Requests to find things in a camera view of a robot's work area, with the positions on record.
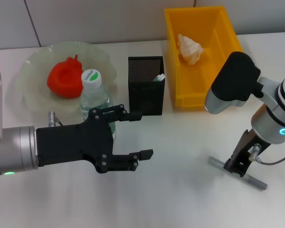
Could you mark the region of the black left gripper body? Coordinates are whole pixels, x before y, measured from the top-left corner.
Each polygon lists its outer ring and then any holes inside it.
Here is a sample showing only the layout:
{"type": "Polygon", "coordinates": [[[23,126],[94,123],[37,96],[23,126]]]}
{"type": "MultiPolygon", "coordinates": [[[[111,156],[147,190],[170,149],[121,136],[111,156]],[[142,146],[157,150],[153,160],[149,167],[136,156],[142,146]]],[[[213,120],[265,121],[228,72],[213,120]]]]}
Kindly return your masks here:
{"type": "Polygon", "coordinates": [[[88,161],[98,173],[114,170],[113,136],[109,113],[89,112],[82,123],[36,130],[39,167],[65,162],[88,161]]]}

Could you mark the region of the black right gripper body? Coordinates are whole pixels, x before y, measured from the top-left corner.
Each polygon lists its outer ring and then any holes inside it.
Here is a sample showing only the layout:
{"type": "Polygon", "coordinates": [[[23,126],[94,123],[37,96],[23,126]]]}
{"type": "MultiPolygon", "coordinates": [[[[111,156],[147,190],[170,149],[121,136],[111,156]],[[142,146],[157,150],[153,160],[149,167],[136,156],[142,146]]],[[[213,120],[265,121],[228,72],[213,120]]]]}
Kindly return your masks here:
{"type": "Polygon", "coordinates": [[[253,129],[250,131],[245,130],[230,157],[233,161],[233,167],[247,167],[248,170],[251,164],[251,161],[249,160],[249,150],[253,148],[255,144],[260,145],[259,153],[262,153],[271,145],[259,138],[253,129]]]}

